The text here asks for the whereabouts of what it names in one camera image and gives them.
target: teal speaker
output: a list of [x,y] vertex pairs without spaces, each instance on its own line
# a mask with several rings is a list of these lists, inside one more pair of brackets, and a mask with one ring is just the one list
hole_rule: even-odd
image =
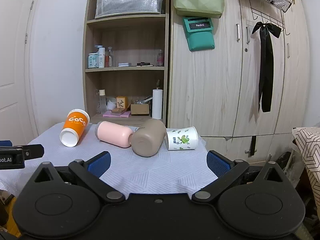
[[214,49],[213,25],[210,18],[184,17],[183,28],[190,51]]

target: transparent plastic cover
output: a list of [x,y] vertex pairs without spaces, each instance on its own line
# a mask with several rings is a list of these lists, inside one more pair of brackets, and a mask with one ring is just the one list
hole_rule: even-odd
[[95,19],[139,13],[161,14],[162,0],[97,0]]

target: wardrobe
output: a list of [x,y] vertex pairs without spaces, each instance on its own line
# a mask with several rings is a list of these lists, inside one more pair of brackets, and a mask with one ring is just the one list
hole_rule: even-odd
[[[271,35],[273,93],[271,111],[264,113],[258,99],[260,36],[251,33],[267,16],[285,29],[279,38]],[[190,52],[182,17],[171,8],[168,127],[196,127],[207,150],[231,160],[276,160],[290,150],[292,128],[302,125],[306,104],[309,42],[302,1],[282,13],[261,0],[225,0],[222,17],[212,23],[215,49]]]

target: pink cup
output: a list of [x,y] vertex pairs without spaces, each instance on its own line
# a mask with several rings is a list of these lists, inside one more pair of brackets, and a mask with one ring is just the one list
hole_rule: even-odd
[[100,141],[127,148],[131,145],[133,131],[129,127],[103,121],[97,124],[95,134]]

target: door handle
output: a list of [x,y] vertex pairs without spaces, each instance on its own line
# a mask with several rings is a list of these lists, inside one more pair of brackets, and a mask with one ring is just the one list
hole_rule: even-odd
[[250,43],[250,39],[249,39],[249,27],[247,26],[246,29],[247,29],[247,44],[249,44],[249,43]]
[[237,25],[237,41],[240,40],[240,25],[239,23],[236,24]]
[[288,58],[290,57],[290,46],[289,43],[287,43],[287,49],[288,49]]
[[257,141],[257,136],[254,135],[251,138],[251,144],[250,144],[250,150],[249,151],[244,151],[245,154],[248,154],[248,158],[254,156],[256,150],[256,141]]

